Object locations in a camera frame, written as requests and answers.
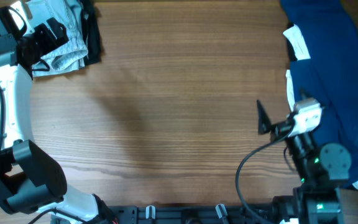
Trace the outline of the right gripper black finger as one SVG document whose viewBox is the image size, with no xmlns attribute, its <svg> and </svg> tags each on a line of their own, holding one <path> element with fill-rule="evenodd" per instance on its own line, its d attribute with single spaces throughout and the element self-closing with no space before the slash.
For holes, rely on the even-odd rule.
<svg viewBox="0 0 358 224">
<path fill-rule="evenodd" d="M 299 94 L 300 94 L 301 101 L 310 100 L 310 99 L 314 98 L 307 90 L 305 90 L 303 88 L 299 89 Z"/>
<path fill-rule="evenodd" d="M 272 130 L 270 118 L 260 100 L 257 100 L 258 134 L 267 134 Z"/>
</svg>

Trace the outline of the light blue denim shorts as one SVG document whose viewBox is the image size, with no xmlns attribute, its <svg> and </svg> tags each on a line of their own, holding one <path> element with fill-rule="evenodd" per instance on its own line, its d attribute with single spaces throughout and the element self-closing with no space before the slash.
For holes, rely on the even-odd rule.
<svg viewBox="0 0 358 224">
<path fill-rule="evenodd" d="M 29 24 L 38 29 L 45 25 L 57 46 L 44 53 L 32 66 L 34 77 L 61 75 L 85 67 L 88 47 L 81 27 L 83 3 L 79 0 L 33 0 L 27 2 L 32 14 Z"/>
</svg>

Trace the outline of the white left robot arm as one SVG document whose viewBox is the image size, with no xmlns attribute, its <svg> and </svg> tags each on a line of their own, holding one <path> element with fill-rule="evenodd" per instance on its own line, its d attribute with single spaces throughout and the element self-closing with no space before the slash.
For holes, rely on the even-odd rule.
<svg viewBox="0 0 358 224">
<path fill-rule="evenodd" d="M 46 214 L 69 223 L 117 223 L 96 195 L 67 184 L 60 164 L 34 142 L 29 115 L 33 65 L 68 42 L 65 26 L 50 18 L 18 26 L 0 8 L 0 207 L 8 214 Z"/>
</svg>

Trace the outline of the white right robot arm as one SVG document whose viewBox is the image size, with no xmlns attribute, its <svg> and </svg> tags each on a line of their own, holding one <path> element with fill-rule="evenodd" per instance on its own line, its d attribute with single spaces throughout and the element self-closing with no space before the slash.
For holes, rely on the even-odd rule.
<svg viewBox="0 0 358 224">
<path fill-rule="evenodd" d="M 321 124 L 324 105 L 307 91 L 284 121 L 273 124 L 261 101 L 257 102 L 258 133 L 269 134 L 272 143 L 284 142 L 301 185 L 292 195 L 275 196 L 268 219 L 272 223 L 343 223 L 339 187 L 349 180 L 352 159 L 336 142 L 318 144 L 313 133 Z"/>
</svg>

